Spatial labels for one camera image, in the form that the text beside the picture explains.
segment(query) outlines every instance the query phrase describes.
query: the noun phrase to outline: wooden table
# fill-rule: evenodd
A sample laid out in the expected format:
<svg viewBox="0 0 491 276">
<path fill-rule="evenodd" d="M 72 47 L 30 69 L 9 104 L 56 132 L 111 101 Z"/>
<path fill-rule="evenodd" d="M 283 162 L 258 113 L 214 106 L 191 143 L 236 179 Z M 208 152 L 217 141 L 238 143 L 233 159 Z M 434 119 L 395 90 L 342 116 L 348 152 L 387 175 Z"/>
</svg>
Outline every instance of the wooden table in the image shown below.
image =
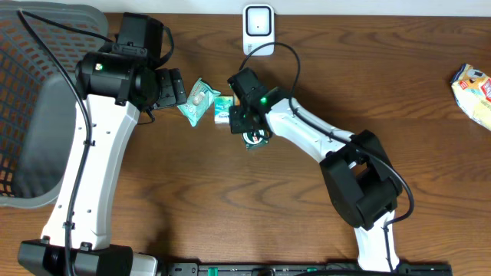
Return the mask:
<svg viewBox="0 0 491 276">
<path fill-rule="evenodd" d="M 110 33 L 121 14 L 107 15 Z M 198 77 L 225 95 L 242 53 L 239 15 L 154 15 L 168 25 L 187 91 Z M 381 139 L 416 199 L 395 225 L 397 253 L 447 261 L 455 275 L 491 269 L 491 132 L 455 104 L 450 78 L 462 63 L 491 74 L 485 18 L 276 16 L 277 41 L 302 58 L 297 98 L 327 122 Z M 295 59 L 276 48 L 249 62 L 271 88 L 289 87 Z M 356 258 L 353 229 L 332 208 L 318 164 L 275 138 L 246 151 L 215 125 L 213 108 L 192 128 L 178 109 L 137 126 L 121 167 L 112 243 L 202 262 L 326 262 Z M 399 198 L 400 215 L 407 197 Z M 38 238 L 52 206 L 0 209 L 0 274 L 22 240 Z"/>
</svg>

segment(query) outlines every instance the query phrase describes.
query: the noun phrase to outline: printed logo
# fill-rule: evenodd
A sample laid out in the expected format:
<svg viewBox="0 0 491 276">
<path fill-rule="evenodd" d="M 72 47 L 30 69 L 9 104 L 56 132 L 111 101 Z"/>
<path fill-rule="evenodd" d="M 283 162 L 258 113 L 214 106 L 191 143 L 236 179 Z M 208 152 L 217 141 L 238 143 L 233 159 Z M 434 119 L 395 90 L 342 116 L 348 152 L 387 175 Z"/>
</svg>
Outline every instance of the printed logo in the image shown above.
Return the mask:
<svg viewBox="0 0 491 276">
<path fill-rule="evenodd" d="M 459 83 L 459 84 L 460 84 L 460 87 L 461 87 L 462 89 L 466 89 L 466 88 L 468 88 L 468 87 L 469 87 L 469 85 L 467 85 L 467 82 L 465 82 L 465 81 L 460 81 L 460 83 Z"/>
<path fill-rule="evenodd" d="M 486 99 L 491 101 L 491 79 L 488 79 L 488 81 L 482 85 L 481 90 L 484 92 Z"/>
</svg>

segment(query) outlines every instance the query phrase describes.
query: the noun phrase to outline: plastic basket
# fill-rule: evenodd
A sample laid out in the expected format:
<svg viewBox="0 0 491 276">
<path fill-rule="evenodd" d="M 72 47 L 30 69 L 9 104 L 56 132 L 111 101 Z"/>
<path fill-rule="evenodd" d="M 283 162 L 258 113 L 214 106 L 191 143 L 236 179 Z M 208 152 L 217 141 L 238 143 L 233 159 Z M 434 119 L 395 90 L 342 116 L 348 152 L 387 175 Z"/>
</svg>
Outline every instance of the plastic basket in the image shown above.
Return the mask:
<svg viewBox="0 0 491 276">
<path fill-rule="evenodd" d="M 107 35 L 96 8 L 0 2 L 0 205 L 36 208 L 54 201 L 73 140 L 75 101 L 54 64 L 18 20 L 23 8 L 74 28 Z M 70 73 L 104 42 L 27 17 Z"/>
</svg>

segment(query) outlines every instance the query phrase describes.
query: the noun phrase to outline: white wall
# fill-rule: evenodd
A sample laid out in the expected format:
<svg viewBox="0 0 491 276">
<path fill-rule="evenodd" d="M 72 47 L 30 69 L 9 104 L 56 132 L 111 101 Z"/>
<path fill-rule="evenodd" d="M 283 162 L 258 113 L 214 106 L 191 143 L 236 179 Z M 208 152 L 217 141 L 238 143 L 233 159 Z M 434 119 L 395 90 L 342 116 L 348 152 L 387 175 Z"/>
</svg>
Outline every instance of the white wall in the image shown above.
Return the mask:
<svg viewBox="0 0 491 276">
<path fill-rule="evenodd" d="M 92 5 L 103 12 L 240 14 L 246 4 L 267 3 L 280 15 L 491 16 L 491 0 L 50 0 L 49 2 Z"/>
</svg>

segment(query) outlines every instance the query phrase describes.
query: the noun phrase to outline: green tape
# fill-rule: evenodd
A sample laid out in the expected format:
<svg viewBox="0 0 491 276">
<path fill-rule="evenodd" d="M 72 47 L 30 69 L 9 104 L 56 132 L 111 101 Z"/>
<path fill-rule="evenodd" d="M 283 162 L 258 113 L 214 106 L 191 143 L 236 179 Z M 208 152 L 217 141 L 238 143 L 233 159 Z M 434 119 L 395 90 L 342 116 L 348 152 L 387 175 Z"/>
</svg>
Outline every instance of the green tape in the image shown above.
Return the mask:
<svg viewBox="0 0 491 276">
<path fill-rule="evenodd" d="M 208 268 L 208 276 L 218 276 L 218 268 Z"/>
</svg>

